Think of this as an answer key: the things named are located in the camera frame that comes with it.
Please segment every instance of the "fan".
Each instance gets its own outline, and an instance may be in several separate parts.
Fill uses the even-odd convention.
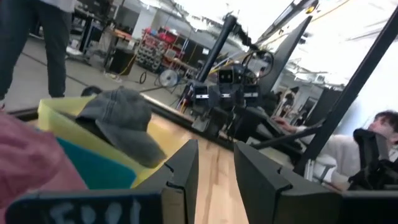
[[[179,80],[180,77],[178,73],[171,69],[162,72],[159,76],[159,82],[163,87],[173,87]]]

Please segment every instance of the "leg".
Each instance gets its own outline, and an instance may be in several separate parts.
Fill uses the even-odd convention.
[[[65,57],[72,26],[72,15],[41,1],[36,1],[34,4],[44,32],[49,94],[54,98],[63,97],[67,78]]]
[[[33,9],[30,1],[1,0],[0,3],[0,100],[12,82],[12,73],[29,35]]]

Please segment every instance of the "gray baseball cap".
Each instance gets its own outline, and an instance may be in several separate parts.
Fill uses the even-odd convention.
[[[139,92],[120,87],[87,103],[78,118],[95,120],[108,141],[143,166],[154,168],[166,155],[147,133],[152,112]]]

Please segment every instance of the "pink object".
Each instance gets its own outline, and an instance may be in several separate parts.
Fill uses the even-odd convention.
[[[27,192],[84,189],[53,134],[0,112],[0,224],[8,205]]]
[[[174,35],[172,35],[172,34],[166,34],[166,33],[160,33],[160,34],[158,35],[158,37],[159,37],[160,39],[162,39],[162,40],[164,40],[164,41],[170,43],[170,44],[174,43],[175,40],[177,39],[176,36],[174,36]]]

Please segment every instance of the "storage bin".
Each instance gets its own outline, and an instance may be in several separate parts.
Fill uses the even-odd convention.
[[[135,172],[90,150],[57,138],[90,190],[130,189]]]
[[[60,114],[68,113],[77,116],[87,102],[93,97],[94,96],[41,100],[38,109],[39,118],[37,127],[41,130],[51,131],[57,137],[130,168],[137,176],[133,184],[133,187],[135,187],[159,169],[162,163],[154,169],[146,168]],[[174,136],[173,133],[153,122],[149,123],[147,132],[155,139],[167,155],[164,162],[187,141],[182,140],[180,136]]]

